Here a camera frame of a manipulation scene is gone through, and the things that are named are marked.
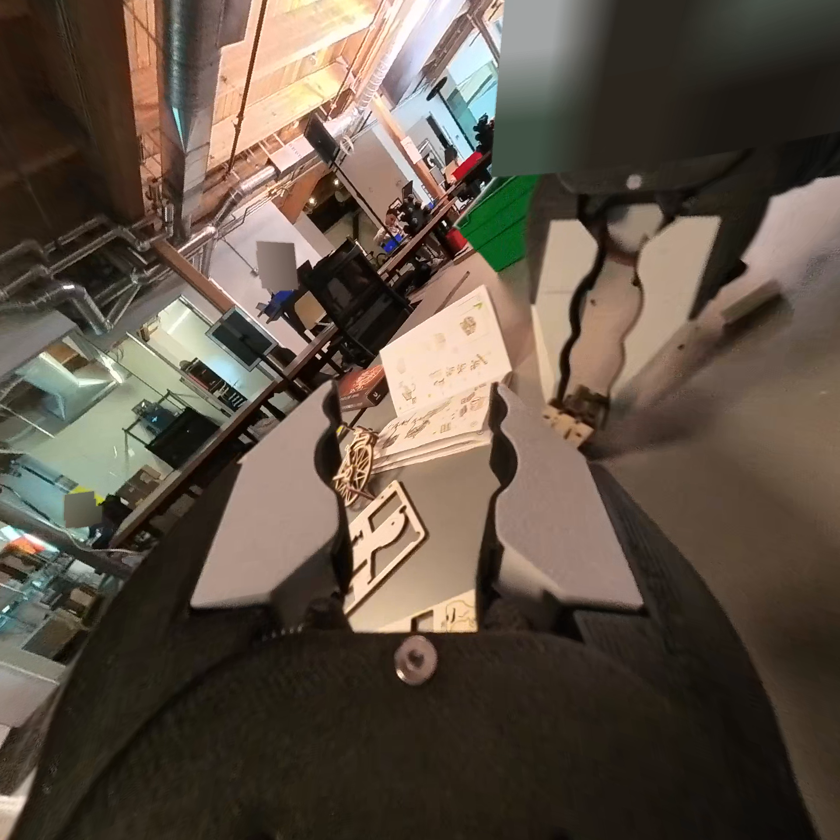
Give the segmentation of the black metal rack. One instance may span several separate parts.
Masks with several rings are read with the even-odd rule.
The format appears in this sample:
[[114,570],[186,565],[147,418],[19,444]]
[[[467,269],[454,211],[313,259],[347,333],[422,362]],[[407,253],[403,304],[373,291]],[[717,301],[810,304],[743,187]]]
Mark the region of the black metal rack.
[[337,328],[342,352],[363,368],[373,363],[413,312],[410,301],[380,277],[351,238],[316,265],[301,264],[297,278]]

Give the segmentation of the wooden wheel model piece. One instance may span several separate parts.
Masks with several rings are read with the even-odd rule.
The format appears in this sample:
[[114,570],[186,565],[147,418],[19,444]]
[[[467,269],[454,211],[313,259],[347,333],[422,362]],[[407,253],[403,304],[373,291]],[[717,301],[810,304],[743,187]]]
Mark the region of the wooden wheel model piece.
[[375,446],[378,440],[376,432],[359,427],[354,429],[339,470],[332,478],[332,486],[346,508],[350,508],[360,499],[374,501],[369,484],[375,460]]

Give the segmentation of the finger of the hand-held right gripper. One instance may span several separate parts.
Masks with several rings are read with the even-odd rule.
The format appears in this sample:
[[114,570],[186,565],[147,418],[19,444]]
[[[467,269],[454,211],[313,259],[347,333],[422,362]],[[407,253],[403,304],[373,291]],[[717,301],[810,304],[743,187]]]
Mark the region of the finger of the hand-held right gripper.
[[531,305],[535,354],[543,400],[556,396],[560,356],[572,335],[571,303],[594,268],[594,237],[577,219],[553,220]]
[[665,216],[656,203],[615,205],[605,211],[597,231],[604,257],[580,307],[581,331],[570,352],[568,399],[585,391],[608,398],[626,364],[625,341],[644,302],[637,259]]

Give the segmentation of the brown product box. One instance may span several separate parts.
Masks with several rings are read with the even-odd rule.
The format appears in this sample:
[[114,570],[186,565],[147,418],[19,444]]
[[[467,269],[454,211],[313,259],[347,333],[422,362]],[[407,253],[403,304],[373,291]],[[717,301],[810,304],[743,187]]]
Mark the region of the brown product box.
[[378,406],[389,391],[382,364],[348,372],[338,379],[340,411],[358,412]]

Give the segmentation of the grey framed monitor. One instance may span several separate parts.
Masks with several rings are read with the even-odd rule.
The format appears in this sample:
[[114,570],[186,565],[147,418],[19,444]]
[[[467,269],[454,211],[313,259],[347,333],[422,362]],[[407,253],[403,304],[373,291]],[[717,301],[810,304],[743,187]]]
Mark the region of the grey framed monitor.
[[252,371],[279,347],[279,342],[239,307],[228,309],[211,324],[205,335]]

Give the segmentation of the black hanging monitor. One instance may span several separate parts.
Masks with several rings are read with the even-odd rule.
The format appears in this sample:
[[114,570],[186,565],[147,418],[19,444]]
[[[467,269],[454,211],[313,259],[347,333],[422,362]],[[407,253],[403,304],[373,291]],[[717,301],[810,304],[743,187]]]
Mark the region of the black hanging monitor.
[[303,136],[320,161],[328,167],[335,165],[340,153],[340,145],[316,114],[309,117]]

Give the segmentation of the silver ventilation duct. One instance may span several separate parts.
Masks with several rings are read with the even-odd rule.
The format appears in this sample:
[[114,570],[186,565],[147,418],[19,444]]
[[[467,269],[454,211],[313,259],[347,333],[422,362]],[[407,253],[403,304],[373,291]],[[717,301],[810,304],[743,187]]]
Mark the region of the silver ventilation duct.
[[212,129],[223,2],[155,4],[164,168],[182,176],[207,151]]

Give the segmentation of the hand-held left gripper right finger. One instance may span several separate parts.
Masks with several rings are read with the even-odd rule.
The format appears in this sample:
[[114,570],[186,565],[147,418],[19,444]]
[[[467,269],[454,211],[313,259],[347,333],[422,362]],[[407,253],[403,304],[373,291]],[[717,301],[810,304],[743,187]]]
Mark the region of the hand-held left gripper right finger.
[[498,488],[479,551],[479,619],[498,602],[528,621],[640,614],[643,596],[586,458],[505,385],[492,386],[488,421]]

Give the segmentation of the instruction booklet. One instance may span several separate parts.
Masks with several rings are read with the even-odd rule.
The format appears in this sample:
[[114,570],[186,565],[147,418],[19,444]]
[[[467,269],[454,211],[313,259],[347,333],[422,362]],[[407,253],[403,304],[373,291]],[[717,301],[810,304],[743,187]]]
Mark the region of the instruction booklet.
[[375,474],[490,444],[492,386],[512,366],[485,287],[394,339],[381,362],[395,417],[377,434]]

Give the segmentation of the black equipment cabinet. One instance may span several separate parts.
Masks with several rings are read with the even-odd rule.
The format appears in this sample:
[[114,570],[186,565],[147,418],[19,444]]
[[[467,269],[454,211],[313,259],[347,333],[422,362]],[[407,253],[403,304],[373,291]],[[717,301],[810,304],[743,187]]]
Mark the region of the black equipment cabinet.
[[185,407],[144,446],[170,468],[180,469],[219,428],[219,423],[210,416]]

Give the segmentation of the large wooden parts sheet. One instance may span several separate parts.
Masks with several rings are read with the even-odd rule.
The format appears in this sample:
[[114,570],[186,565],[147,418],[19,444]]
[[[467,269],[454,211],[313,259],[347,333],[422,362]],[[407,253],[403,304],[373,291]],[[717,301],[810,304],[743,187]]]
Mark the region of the large wooden parts sheet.
[[343,612],[355,614],[427,540],[403,483],[394,480],[350,522],[353,568]]

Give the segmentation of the grey metal pipes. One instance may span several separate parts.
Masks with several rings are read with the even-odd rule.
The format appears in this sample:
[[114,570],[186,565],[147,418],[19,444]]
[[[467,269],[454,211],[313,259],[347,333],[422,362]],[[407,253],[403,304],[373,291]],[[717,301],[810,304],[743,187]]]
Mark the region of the grey metal pipes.
[[109,333],[161,278],[153,247],[171,242],[173,209],[132,225],[96,215],[45,245],[25,238],[2,251],[2,315],[62,310],[91,334]]

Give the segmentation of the small wooden box model part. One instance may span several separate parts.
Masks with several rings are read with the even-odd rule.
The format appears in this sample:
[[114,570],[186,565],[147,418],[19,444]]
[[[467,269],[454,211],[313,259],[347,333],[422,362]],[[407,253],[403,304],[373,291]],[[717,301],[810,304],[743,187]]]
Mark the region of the small wooden box model part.
[[563,440],[581,449],[605,425],[609,410],[608,395],[580,385],[562,400],[546,404],[542,419]]

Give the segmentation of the green bin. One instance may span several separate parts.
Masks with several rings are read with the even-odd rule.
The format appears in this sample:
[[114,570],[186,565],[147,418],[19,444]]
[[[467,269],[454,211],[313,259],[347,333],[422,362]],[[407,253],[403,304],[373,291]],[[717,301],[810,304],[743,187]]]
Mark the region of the green bin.
[[526,254],[527,216],[539,175],[494,178],[462,214],[457,230],[496,272]]

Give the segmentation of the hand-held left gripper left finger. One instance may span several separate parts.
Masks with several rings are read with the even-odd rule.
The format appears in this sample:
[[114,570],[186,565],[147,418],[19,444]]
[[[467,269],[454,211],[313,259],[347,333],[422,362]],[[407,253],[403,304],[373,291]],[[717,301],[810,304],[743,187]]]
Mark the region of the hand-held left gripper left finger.
[[333,486],[340,420],[338,386],[329,381],[239,460],[192,609],[266,606],[280,628],[293,629],[313,602],[336,595],[342,603],[352,550]]

